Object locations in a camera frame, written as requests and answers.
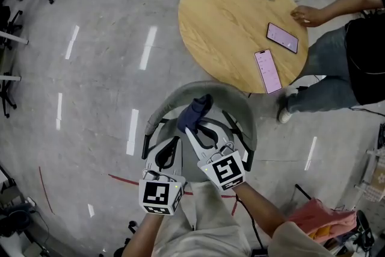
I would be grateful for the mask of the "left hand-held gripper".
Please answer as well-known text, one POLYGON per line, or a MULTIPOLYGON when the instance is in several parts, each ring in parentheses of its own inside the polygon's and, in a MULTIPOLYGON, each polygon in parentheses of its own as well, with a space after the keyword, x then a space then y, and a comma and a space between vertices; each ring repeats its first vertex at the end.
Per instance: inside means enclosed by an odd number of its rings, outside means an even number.
POLYGON ((139 181, 139 205, 148 214, 174 215, 185 192, 183 147, 180 137, 162 141, 151 149, 139 181))

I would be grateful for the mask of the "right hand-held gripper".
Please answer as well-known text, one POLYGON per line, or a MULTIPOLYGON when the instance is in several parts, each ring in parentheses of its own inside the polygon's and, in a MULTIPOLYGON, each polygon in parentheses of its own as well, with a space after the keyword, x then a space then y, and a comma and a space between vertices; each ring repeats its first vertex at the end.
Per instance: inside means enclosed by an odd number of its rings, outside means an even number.
POLYGON ((203 118, 198 135, 185 128, 185 133, 199 161, 197 166, 221 191, 233 189, 245 182, 245 170, 230 128, 218 120, 203 118), (209 155, 213 146, 217 151, 209 155))

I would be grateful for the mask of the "dark blue cloth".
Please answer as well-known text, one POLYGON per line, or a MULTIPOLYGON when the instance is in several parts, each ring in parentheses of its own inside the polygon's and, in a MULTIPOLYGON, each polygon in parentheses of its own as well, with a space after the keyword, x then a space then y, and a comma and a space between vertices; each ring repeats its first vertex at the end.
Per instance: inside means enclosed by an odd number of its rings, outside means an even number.
POLYGON ((210 94, 200 98, 194 98, 192 102, 180 113, 177 119, 177 128, 185 133, 188 128, 191 132, 197 133, 197 126, 202 118, 211 110, 214 100, 210 94))

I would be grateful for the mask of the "grey armchair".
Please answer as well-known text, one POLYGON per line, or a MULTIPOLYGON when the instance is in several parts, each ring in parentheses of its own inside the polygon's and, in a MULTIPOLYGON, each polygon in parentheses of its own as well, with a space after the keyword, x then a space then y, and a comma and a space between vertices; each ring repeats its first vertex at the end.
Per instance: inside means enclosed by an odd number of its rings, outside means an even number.
POLYGON ((233 136, 237 136, 247 153, 243 161, 246 172, 251 171, 254 152, 257 146, 257 129, 254 112, 245 94, 232 85, 215 81, 197 81, 178 88, 151 115, 145 128, 142 159, 146 161, 149 152, 164 140, 178 136, 182 140, 183 167, 181 176, 188 182, 203 182, 207 177, 197 167, 198 159, 193 147, 187 144, 187 136, 177 129, 177 119, 166 119, 169 112, 186 107, 194 98, 205 94, 213 97, 214 105, 228 122, 233 136))

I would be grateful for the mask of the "person's right forearm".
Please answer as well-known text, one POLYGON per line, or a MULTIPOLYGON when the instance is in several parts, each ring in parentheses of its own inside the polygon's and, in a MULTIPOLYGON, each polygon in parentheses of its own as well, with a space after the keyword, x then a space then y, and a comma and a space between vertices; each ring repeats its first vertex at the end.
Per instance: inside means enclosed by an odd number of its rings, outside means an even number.
POLYGON ((276 229, 286 221, 282 212, 246 182, 235 186, 233 191, 247 207, 258 226, 272 238, 276 229))

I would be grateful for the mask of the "person's left forearm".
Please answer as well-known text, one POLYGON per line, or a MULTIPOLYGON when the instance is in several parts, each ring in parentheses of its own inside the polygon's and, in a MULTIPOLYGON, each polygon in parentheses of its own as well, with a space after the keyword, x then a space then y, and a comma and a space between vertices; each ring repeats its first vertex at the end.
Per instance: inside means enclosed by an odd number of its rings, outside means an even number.
POLYGON ((163 215, 146 214, 138 230, 125 247, 122 257, 151 257, 163 215))

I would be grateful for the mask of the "person's light beige trousers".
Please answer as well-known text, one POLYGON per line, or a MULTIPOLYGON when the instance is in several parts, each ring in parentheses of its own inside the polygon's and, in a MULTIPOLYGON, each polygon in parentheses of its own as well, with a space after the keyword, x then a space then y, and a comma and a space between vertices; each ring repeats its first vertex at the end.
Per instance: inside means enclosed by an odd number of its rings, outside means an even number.
POLYGON ((196 205, 193 229, 179 207, 163 219, 152 257, 250 257, 245 233, 209 182, 192 182, 196 205))

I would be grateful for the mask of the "pink-screen smartphone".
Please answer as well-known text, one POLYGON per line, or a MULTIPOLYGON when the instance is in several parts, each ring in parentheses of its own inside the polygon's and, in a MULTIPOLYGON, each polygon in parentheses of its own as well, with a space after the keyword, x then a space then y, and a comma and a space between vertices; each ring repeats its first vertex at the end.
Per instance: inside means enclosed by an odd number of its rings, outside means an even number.
POLYGON ((298 52, 298 39, 271 22, 268 24, 266 37, 292 53, 298 52))
POLYGON ((276 65, 269 49, 254 54, 265 90, 268 94, 282 89, 276 65))

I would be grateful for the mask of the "round wooden table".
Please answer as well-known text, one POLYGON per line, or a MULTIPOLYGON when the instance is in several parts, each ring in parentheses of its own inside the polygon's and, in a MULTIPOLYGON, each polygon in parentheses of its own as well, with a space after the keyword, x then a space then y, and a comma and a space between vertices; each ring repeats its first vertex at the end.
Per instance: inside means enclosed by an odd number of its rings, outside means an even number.
POLYGON ((307 60, 307 29, 291 16, 294 0, 180 0, 179 29, 196 62, 215 79, 246 93, 264 93, 254 54, 271 51, 282 87, 307 60), (298 52, 267 39, 269 23, 298 39, 298 52))

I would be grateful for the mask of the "curved red floor tape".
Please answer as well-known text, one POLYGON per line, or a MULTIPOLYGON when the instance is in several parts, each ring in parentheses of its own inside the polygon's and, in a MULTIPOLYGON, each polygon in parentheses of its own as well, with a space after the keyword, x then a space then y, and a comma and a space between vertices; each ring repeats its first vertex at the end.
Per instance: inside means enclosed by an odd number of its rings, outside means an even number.
POLYGON ((52 215, 55 215, 54 210, 52 209, 52 206, 51 206, 51 203, 50 203, 50 200, 49 200, 49 196, 48 196, 47 191, 46 191, 46 186, 45 186, 45 183, 44 183, 41 166, 38 167, 38 172, 39 172, 40 182, 41 182, 41 185, 42 185, 42 189, 43 189, 43 192, 44 192, 45 199, 46 199, 46 202, 48 204, 49 210, 52 213, 52 215))

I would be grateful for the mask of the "pink padded jacket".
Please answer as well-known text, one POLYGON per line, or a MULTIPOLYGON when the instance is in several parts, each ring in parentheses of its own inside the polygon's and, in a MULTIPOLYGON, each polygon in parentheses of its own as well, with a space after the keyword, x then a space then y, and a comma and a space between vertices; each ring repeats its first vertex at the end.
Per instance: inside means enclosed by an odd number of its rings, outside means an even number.
POLYGON ((356 218, 355 211, 335 211, 320 200, 311 199, 297 209, 288 220, 294 222, 308 236, 318 228, 330 225, 330 235, 327 239, 329 240, 353 230, 357 226, 356 218))

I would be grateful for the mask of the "person's light beige shirt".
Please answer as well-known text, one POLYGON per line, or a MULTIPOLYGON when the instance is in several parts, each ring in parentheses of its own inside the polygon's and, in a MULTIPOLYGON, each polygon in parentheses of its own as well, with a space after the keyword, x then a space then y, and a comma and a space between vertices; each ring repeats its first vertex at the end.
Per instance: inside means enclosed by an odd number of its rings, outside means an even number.
POLYGON ((334 257, 325 247, 287 221, 274 232, 268 245, 269 257, 334 257))

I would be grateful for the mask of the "orange cushion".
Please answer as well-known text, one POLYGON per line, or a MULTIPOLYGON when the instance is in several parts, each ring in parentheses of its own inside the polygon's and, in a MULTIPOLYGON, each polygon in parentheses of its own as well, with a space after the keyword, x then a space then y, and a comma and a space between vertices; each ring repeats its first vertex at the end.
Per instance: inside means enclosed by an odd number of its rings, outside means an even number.
POLYGON ((322 242, 324 239, 328 239, 328 236, 330 235, 330 229, 331 226, 323 226, 321 228, 318 228, 316 231, 309 234, 309 237, 317 242, 322 242))

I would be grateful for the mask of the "white desk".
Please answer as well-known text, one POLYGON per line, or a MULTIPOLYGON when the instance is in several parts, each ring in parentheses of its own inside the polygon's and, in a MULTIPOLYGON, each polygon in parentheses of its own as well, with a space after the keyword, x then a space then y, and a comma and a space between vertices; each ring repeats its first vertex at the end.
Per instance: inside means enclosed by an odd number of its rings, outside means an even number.
MULTIPOLYGON (((0 37, 5 38, 5 39, 9 39, 11 41, 15 41, 15 42, 18 42, 18 43, 21 43, 24 45, 27 45, 29 43, 29 40, 27 40, 27 39, 23 39, 21 37, 14 36, 12 34, 8 34, 8 33, 3 32, 3 31, 0 31, 0 37)), ((22 77, 3 74, 3 75, 0 75, 0 80, 1 81, 21 81, 22 77)))

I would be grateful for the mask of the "black metal frame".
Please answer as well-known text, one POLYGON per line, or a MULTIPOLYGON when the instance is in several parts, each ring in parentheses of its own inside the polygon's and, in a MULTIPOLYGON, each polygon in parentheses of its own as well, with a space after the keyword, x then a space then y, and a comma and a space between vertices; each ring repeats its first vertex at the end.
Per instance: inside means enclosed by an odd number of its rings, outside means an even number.
POLYGON ((300 185, 298 185, 298 184, 295 184, 295 188, 299 191, 299 192, 301 192, 308 200, 311 200, 312 199, 312 197, 310 196, 310 195, 308 195, 303 189, 302 189, 302 187, 300 186, 300 185))

